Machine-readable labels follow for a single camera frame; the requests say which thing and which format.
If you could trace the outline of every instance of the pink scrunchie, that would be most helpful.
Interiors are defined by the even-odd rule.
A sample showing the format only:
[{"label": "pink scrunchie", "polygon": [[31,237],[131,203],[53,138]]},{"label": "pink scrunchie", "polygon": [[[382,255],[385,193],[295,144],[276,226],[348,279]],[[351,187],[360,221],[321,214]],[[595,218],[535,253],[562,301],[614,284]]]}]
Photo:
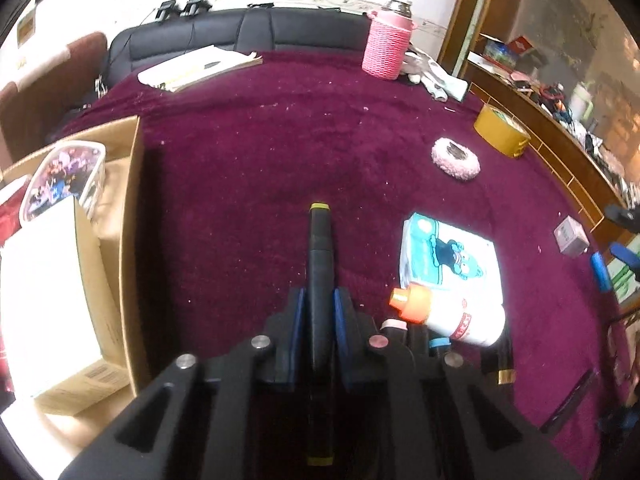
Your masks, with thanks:
[{"label": "pink scrunchie", "polygon": [[480,173],[480,162],[474,153],[451,139],[436,140],[431,158],[442,171],[458,180],[471,180]]}]

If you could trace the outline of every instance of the orange cap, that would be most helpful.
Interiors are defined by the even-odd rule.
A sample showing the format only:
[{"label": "orange cap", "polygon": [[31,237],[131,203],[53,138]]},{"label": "orange cap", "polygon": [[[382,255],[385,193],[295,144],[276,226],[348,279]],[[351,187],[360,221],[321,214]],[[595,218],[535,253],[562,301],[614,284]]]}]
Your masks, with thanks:
[{"label": "orange cap", "polygon": [[405,321],[422,323],[431,313],[431,289],[411,283],[409,288],[395,288],[389,305],[398,309],[398,316]]}]

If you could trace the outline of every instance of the metal screw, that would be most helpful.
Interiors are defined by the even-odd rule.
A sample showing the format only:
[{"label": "metal screw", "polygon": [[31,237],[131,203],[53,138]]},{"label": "metal screw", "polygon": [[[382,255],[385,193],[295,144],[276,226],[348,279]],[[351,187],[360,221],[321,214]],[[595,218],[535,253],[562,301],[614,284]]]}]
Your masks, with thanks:
[{"label": "metal screw", "polygon": [[372,348],[384,348],[388,344],[389,339],[380,334],[372,335],[369,338],[369,346]]},{"label": "metal screw", "polygon": [[251,346],[259,350],[261,348],[267,348],[271,344],[271,339],[267,335],[257,335],[251,339]]},{"label": "metal screw", "polygon": [[187,368],[191,368],[194,364],[196,364],[196,356],[192,354],[182,354],[175,360],[175,364],[178,366],[178,368],[186,370]]},{"label": "metal screw", "polygon": [[444,356],[444,362],[452,368],[460,368],[465,360],[457,352],[447,352]]}]

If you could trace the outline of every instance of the cartoon print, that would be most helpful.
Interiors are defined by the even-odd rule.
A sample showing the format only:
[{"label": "cartoon print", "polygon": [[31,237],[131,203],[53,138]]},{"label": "cartoon print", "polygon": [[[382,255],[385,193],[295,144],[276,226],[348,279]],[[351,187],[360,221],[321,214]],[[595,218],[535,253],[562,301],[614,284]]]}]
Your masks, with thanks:
[{"label": "cartoon print", "polygon": [[436,238],[435,235],[431,235],[429,240],[432,248],[433,263],[436,267],[447,266],[456,276],[463,280],[480,278],[484,275],[478,265],[478,261],[472,254],[465,251],[463,244],[455,240],[449,240],[448,243],[444,243],[439,238]]},{"label": "cartoon print", "polygon": [[73,195],[80,200],[98,157],[99,152],[91,148],[61,150],[31,191],[28,219],[35,218],[67,196]]}]

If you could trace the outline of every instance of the white bottle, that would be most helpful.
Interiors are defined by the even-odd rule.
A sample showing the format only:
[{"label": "white bottle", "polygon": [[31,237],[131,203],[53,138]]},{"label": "white bottle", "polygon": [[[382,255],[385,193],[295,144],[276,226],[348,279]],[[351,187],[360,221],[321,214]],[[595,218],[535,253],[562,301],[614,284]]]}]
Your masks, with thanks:
[{"label": "white bottle", "polygon": [[389,304],[399,317],[424,323],[435,332],[465,343],[491,346],[504,329],[504,309],[500,304],[471,300],[449,290],[411,283],[395,288]]}]

